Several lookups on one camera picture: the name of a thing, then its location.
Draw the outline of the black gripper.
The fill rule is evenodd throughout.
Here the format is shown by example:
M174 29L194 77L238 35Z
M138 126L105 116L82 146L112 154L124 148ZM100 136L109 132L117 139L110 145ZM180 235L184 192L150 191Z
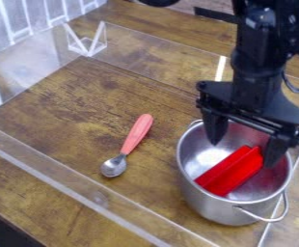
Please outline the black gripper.
M212 145L222 139L228 121L265 132L269 140L262 152L266 168L280 161L289 147L299 145L299 106L282 94L280 85L299 94L284 69L233 68L233 81L200 81L197 107L202 112L205 135Z

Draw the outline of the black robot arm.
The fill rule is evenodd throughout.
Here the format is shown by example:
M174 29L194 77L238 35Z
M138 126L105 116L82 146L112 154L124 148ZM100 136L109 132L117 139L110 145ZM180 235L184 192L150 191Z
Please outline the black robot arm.
M284 68L299 55L299 0L232 0L237 39L230 56L233 80L197 83L197 107L208 141L222 139L228 122L269 134L262 151L272 167L288 149L299 145L299 107L281 92L299 88L285 78Z

